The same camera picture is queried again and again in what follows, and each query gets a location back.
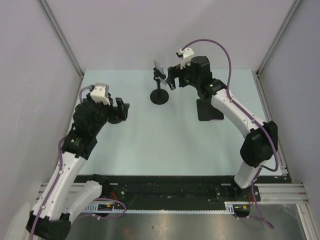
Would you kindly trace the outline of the black stand holding white phone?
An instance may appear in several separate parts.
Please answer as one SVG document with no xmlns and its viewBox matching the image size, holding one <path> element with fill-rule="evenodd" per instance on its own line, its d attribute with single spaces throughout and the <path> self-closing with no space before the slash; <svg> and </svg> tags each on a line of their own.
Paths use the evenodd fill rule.
<svg viewBox="0 0 320 240">
<path fill-rule="evenodd" d="M 155 80 L 157 83 L 157 89 L 153 90 L 150 94 L 150 100 L 153 104 L 163 105 L 169 100 L 169 94 L 165 89 L 161 88 L 161 82 L 159 80 Z"/>
</svg>

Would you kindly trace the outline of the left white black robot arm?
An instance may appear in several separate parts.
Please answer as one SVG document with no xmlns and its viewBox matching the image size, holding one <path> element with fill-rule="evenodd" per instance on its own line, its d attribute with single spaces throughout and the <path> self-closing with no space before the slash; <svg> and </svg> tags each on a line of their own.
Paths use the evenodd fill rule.
<svg viewBox="0 0 320 240">
<path fill-rule="evenodd" d="M 106 123 L 117 124 L 128 117 L 130 105 L 119 97 L 116 106 L 96 102 L 87 96 L 73 113 L 68 134 L 58 143 L 58 163 L 41 197 L 32 207 L 26 230 L 29 239 L 64 240 L 73 222 L 94 200 L 110 196 L 108 179 L 94 174 L 73 197 L 68 193 L 80 170 L 86 164 L 97 136 Z"/>
</svg>

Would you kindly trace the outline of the black stand holding purple phone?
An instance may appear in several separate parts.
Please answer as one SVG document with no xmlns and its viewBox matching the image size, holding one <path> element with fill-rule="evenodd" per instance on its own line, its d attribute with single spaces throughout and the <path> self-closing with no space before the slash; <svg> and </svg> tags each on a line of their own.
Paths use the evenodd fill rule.
<svg viewBox="0 0 320 240">
<path fill-rule="evenodd" d="M 107 122 L 110 124 L 116 125 L 123 122 L 123 120 L 119 118 L 108 118 Z"/>
</svg>

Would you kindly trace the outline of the purple phone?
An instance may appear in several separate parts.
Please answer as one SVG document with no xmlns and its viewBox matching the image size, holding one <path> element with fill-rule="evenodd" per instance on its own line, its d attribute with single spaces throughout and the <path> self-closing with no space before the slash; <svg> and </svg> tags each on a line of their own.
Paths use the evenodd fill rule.
<svg viewBox="0 0 320 240">
<path fill-rule="evenodd" d="M 222 121 L 222 120 L 224 120 L 224 114 L 221 111 L 214 109 L 211 111 L 211 120 L 212 121 Z"/>
</svg>

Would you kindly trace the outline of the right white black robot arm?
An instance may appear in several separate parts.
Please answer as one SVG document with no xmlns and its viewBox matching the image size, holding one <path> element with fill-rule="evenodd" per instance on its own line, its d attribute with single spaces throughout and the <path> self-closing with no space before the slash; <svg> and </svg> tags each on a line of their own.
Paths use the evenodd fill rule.
<svg viewBox="0 0 320 240">
<path fill-rule="evenodd" d="M 240 149 L 241 166 L 234 176 L 230 188 L 231 196 L 242 201 L 249 194 L 249 185 L 257 178 L 264 163 L 277 156 L 278 126 L 274 121 L 255 118 L 242 104 L 228 92 L 227 85 L 214 78 L 210 61 L 206 56 L 195 56 L 185 66 L 178 64 L 168 68 L 167 84 L 171 90 L 192 86 L 199 98 L 214 109 L 220 111 L 240 131 L 244 142 Z"/>
</svg>

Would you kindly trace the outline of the white silver phone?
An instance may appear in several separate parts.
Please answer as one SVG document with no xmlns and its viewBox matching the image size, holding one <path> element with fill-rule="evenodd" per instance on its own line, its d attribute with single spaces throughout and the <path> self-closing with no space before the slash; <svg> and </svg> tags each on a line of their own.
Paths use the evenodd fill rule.
<svg viewBox="0 0 320 240">
<path fill-rule="evenodd" d="M 160 81 L 163 85 L 167 85 L 167 76 L 165 74 L 164 68 L 161 64 L 159 64 L 156 60 L 153 61 L 153 75 L 156 81 Z"/>
</svg>

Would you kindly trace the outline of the black phone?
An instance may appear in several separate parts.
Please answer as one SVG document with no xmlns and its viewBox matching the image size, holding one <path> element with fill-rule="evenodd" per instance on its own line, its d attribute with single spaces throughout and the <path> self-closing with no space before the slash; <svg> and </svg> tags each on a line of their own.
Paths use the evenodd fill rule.
<svg viewBox="0 0 320 240">
<path fill-rule="evenodd" d="M 211 121 L 214 119 L 213 117 L 213 106 L 209 103 L 197 99 L 196 100 L 196 106 L 197 106 L 197 116 L 199 121 Z"/>
</svg>

